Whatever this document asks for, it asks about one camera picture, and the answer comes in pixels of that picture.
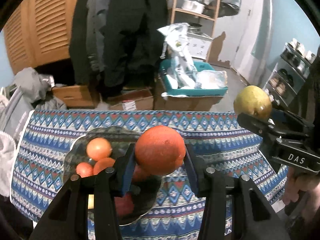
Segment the yellow-green pear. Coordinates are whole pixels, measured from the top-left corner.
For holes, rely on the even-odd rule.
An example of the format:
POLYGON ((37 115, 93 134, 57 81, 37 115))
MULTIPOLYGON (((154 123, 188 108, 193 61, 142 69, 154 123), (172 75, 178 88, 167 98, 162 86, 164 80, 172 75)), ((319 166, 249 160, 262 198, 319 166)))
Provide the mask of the yellow-green pear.
POLYGON ((89 194, 88 195, 88 209, 94 209, 94 195, 93 194, 89 194))

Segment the red apple front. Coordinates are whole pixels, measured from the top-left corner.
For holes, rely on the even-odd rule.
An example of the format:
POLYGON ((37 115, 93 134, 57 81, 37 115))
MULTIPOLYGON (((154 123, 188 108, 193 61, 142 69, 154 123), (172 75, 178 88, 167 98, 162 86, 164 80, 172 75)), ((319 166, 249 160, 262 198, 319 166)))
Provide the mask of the red apple front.
POLYGON ((126 193, 123 197, 115 197, 114 203, 116 206, 116 213, 119 218, 133 213, 135 208, 130 192, 126 193))

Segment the red apple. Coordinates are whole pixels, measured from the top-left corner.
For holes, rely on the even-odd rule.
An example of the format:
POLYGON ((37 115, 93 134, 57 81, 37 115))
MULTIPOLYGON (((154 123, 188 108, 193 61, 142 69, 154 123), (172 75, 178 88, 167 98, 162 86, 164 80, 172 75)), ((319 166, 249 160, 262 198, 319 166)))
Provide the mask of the red apple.
POLYGON ((114 203, 116 206, 116 213, 119 218, 133 213, 135 208, 130 192, 126 193, 123 197, 115 197, 114 203))
POLYGON ((144 181, 150 176, 151 174, 144 171, 139 165, 136 165, 132 176, 132 182, 144 181))

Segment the small orange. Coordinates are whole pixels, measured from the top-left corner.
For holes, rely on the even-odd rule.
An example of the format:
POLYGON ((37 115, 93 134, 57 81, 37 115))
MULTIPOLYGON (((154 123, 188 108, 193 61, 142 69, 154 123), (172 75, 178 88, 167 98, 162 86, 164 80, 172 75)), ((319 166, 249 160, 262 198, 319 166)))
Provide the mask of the small orange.
POLYGON ((76 166, 76 174, 81 178, 90 177, 93 175, 93 167, 89 163, 81 162, 76 166))
POLYGON ((164 176, 178 169, 185 157, 185 143, 173 128, 155 126, 146 130, 135 145, 137 164, 146 172, 164 176))

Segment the large orange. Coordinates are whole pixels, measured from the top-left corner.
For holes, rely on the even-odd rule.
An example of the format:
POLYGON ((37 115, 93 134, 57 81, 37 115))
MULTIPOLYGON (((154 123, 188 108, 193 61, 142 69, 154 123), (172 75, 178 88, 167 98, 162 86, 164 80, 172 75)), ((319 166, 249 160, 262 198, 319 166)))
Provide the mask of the large orange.
POLYGON ((114 163, 115 163, 115 160, 110 157, 100 159, 99 161, 97 161, 95 163, 95 165, 93 167, 93 174, 97 175, 102 170, 104 170, 108 167, 113 167, 114 163))

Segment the yellow pear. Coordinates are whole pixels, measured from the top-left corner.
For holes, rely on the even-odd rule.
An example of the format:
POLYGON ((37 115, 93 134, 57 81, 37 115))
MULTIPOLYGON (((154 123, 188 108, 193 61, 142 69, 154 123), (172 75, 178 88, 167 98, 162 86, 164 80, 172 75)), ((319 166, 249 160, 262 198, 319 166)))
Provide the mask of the yellow pear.
POLYGON ((269 96, 257 86, 245 87, 234 99, 236 115, 246 113, 260 120, 267 120, 272 112, 272 103, 269 96))

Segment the dark glass scalloped plate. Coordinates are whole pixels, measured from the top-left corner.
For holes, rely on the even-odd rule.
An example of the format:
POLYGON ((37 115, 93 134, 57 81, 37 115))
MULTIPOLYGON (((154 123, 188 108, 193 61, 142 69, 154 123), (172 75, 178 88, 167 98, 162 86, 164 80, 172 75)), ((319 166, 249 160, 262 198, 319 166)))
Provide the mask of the dark glass scalloped plate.
MULTIPOLYGON (((108 140, 112 147, 111 158, 117 159, 127 152, 129 145, 135 143, 140 134, 129 131, 123 127, 111 126, 108 128, 95 128, 76 139, 67 153, 63 166, 63 181, 66 182, 71 175, 76 173, 76 166, 81 162, 95 165, 95 161, 87 156, 87 144, 95 138, 108 140)), ((132 182, 129 192, 131 193, 134 210, 131 214, 119 218, 119 225, 125 226, 136 222, 140 217, 147 214, 156 203, 157 192, 163 185, 161 176, 149 176, 143 181, 132 182)))

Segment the patterned blue tablecloth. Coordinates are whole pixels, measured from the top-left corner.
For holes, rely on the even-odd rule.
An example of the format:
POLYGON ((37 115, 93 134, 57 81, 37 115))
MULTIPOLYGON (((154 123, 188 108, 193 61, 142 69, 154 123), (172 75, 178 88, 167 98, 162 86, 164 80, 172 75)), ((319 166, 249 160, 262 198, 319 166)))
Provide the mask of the patterned blue tablecloth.
MULTIPOLYGON (((76 139, 95 128, 121 127, 143 133, 174 128, 208 165, 229 176, 247 174, 270 204, 284 193, 287 167, 274 171, 259 153, 261 137, 240 127, 234 113, 184 111, 32 111, 12 168, 10 201, 37 222, 63 186, 65 158, 76 139)), ((195 239, 204 199, 192 193, 184 168, 164 177, 153 208, 121 227, 124 239, 195 239)))

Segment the shoe rack with shoes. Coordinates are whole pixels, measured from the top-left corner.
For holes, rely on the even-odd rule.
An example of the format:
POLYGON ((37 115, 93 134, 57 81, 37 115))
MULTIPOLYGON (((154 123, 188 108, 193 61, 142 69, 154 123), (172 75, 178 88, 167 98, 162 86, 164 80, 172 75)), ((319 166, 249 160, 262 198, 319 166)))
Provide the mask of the shoe rack with shoes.
POLYGON ((304 44, 293 38, 286 42, 263 90, 274 107, 289 107, 310 74, 310 66, 316 55, 306 50, 304 44))

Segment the clear plastic bag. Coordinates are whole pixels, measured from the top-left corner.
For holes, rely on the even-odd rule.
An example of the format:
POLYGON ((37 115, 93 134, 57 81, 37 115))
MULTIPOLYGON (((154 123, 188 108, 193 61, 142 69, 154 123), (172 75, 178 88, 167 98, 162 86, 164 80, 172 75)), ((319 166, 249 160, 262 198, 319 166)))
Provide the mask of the clear plastic bag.
POLYGON ((227 72, 216 70, 203 70, 197 73, 196 88, 222 89, 227 87, 227 72))

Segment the wooden drawer box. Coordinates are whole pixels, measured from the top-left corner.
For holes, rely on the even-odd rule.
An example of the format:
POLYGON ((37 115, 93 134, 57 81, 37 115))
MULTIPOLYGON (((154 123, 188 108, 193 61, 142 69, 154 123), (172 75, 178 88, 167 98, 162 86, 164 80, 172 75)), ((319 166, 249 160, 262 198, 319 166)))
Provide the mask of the wooden drawer box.
POLYGON ((87 86, 74 85, 54 87, 52 93, 62 100, 68 108, 93 108, 94 102, 87 86))

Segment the grey tote bag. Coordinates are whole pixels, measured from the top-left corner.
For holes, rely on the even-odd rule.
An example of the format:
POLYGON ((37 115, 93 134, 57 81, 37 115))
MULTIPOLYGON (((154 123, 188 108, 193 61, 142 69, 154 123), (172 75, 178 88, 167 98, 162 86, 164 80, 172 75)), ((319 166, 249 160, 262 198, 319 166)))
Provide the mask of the grey tote bag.
POLYGON ((17 87, 7 104, 1 95, 1 131, 10 135, 16 142, 19 141, 29 113, 34 109, 17 87))

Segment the teal plastic crate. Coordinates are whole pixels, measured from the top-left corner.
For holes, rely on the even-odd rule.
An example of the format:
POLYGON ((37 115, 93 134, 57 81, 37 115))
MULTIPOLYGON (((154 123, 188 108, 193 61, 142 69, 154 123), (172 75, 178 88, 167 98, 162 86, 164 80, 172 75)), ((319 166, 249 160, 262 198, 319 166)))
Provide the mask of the teal plastic crate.
POLYGON ((160 64, 159 77, 168 96, 224 96, 228 90, 226 71, 215 70, 206 62, 195 61, 196 72, 173 67, 170 60, 160 64))

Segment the open cardboard box floor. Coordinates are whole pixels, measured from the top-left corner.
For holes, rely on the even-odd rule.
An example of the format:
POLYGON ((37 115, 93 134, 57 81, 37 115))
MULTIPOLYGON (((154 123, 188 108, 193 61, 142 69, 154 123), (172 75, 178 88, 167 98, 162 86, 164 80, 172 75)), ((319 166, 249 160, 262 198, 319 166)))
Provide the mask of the open cardboard box floor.
POLYGON ((153 95, 148 88, 128 90, 125 94, 109 98, 112 111, 148 111, 153 109, 153 95))

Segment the white rice bag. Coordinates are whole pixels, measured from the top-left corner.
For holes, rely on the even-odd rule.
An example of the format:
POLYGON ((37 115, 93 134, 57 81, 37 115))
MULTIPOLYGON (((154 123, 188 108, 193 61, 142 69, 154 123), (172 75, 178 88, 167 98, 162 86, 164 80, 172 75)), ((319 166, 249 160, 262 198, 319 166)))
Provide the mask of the white rice bag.
POLYGON ((157 29, 164 36, 163 53, 170 49, 170 67, 167 74, 173 82, 173 89, 195 89, 197 69, 187 46, 187 23, 174 23, 157 29))

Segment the cardboard box under crate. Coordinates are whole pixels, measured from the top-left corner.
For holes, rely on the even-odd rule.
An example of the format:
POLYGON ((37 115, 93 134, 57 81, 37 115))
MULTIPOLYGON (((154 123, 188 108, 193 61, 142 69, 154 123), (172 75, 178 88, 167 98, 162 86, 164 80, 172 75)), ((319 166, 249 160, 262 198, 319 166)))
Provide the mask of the cardboard box under crate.
POLYGON ((218 104, 223 98, 222 96, 178 98, 162 96, 163 93, 165 93, 165 87, 161 78, 158 77, 153 94, 154 110, 209 112, 212 105, 218 104))

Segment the white patterned storage box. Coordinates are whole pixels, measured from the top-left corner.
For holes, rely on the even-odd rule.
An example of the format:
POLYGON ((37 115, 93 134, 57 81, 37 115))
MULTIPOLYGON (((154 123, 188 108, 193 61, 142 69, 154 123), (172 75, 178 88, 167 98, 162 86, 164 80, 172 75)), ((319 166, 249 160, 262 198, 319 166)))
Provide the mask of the white patterned storage box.
POLYGON ((213 38, 204 33, 187 33, 187 46, 191 57, 206 60, 213 38))

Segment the grey clothes pile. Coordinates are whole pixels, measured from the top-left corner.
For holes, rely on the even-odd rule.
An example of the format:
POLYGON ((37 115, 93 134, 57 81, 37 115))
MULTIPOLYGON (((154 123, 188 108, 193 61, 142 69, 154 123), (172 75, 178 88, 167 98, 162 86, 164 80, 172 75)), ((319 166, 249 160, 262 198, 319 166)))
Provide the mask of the grey clothes pile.
POLYGON ((4 87, 5 96, 10 99, 20 87, 22 95, 34 109, 66 110, 66 104, 52 93, 55 86, 51 75, 39 74, 34 68, 24 68, 18 72, 10 85, 4 87))

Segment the steel pot with lid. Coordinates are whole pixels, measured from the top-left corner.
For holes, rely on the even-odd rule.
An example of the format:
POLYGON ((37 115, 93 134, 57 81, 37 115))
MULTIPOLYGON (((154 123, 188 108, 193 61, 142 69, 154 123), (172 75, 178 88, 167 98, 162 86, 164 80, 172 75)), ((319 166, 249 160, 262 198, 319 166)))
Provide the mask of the steel pot with lid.
POLYGON ((193 34, 199 34, 201 33, 201 24, 198 23, 188 23, 188 32, 193 34))

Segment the wooden shelf rack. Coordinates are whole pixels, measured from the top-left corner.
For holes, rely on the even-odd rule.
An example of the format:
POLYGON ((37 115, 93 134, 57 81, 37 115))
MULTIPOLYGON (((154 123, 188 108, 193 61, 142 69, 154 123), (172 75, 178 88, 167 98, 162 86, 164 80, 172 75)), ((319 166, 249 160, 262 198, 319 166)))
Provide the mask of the wooden shelf rack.
POLYGON ((167 0, 169 23, 194 22, 202 24, 202 31, 213 37, 221 0, 167 0))

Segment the white cooking pot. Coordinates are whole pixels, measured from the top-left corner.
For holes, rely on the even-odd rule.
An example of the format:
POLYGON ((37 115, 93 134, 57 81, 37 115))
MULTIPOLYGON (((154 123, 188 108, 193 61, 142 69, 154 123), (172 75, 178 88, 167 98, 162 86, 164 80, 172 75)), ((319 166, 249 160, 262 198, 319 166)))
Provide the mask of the white cooking pot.
POLYGON ((182 9, 197 14, 202 14, 205 4, 198 0, 183 0, 182 9))

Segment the wooden louvered wardrobe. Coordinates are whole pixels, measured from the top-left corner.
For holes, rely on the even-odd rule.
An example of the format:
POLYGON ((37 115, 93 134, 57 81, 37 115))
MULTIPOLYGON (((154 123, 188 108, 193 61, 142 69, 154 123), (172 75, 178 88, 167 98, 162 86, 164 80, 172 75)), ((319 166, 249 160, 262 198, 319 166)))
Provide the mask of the wooden louvered wardrobe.
POLYGON ((23 0, 4 26, 12 72, 68 59, 77 0, 23 0))

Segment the black hanging coat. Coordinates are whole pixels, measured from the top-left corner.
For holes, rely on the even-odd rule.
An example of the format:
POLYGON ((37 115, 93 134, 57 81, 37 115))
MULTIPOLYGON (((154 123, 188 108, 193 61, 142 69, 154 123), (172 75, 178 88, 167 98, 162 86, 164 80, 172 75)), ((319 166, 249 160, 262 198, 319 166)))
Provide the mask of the black hanging coat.
POLYGON ((153 86, 167 20, 166 0, 77 0, 69 45, 76 83, 103 100, 153 86))

